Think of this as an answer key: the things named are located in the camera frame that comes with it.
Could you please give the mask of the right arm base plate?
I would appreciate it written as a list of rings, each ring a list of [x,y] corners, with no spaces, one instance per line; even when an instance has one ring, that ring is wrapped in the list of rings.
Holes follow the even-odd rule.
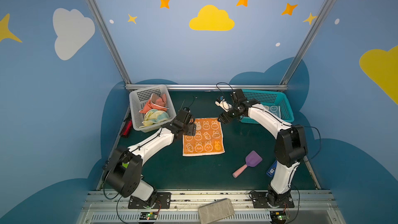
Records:
[[[250,191],[249,198],[251,199],[254,208],[294,208],[295,204],[291,197],[291,193],[282,194],[281,197],[268,192]]]

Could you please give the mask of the orange bunny pattern towel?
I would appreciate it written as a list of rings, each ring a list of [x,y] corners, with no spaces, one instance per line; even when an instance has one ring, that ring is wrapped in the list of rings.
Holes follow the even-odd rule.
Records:
[[[220,155],[225,153],[221,123],[217,118],[196,119],[195,136],[183,136],[184,157]]]

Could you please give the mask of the white plastic basket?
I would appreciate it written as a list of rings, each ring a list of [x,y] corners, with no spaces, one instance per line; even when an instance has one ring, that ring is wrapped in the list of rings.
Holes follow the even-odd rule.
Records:
[[[144,109],[145,105],[151,99],[153,94],[156,94],[160,97],[165,94],[166,107],[167,107],[166,112],[169,116],[169,119],[166,121],[162,121],[161,123],[154,123],[152,125],[145,127],[144,123],[143,123],[145,114],[140,113],[140,111]],[[146,87],[143,89],[138,89],[138,90],[132,91],[129,94],[129,101],[130,101],[132,124],[133,124],[133,128],[136,131],[142,131],[144,133],[147,133],[147,132],[150,132],[153,130],[157,130],[161,127],[161,125],[171,122],[173,120],[173,118],[176,117],[176,111],[173,106],[173,102],[171,100],[171,97],[170,97],[170,94],[169,94],[169,91],[168,91],[166,85],[156,85],[156,86]]]

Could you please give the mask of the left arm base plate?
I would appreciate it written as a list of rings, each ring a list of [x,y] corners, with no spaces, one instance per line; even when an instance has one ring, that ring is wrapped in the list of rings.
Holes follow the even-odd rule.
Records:
[[[130,196],[128,209],[169,209],[171,203],[170,192],[157,192],[152,194],[148,201]]]

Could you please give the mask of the yellow teal towel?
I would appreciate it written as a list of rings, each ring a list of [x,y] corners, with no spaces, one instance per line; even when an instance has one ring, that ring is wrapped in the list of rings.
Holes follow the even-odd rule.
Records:
[[[143,126],[146,127],[146,126],[158,124],[161,122],[165,122],[169,119],[170,119],[170,116],[168,115],[167,112],[162,111],[162,110],[152,109],[145,114],[142,124],[143,124]]]

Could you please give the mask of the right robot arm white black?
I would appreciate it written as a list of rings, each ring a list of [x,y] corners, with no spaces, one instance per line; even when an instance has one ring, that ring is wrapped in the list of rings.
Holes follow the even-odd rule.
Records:
[[[215,104],[224,110],[218,118],[219,122],[227,124],[237,117],[245,116],[258,122],[273,135],[276,140],[274,154],[277,165],[268,195],[274,199],[286,198],[290,193],[294,174],[308,154],[304,127],[282,120],[257,100],[244,100],[234,106],[225,100],[217,100]]]

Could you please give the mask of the blue bunny pattern towel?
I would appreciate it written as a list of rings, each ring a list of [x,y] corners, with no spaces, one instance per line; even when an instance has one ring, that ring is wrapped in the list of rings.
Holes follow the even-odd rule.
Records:
[[[266,110],[268,110],[270,113],[275,115],[278,118],[281,118],[281,111],[280,111],[280,106],[277,105],[265,105],[264,106]]]

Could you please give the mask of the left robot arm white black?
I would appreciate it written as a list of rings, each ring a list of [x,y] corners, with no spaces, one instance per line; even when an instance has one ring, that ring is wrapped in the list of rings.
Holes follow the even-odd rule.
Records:
[[[174,120],[155,134],[128,148],[117,148],[104,166],[104,183],[124,198],[133,196],[146,205],[153,205],[157,190],[142,179],[144,164],[163,148],[184,135],[195,136],[194,120]]]

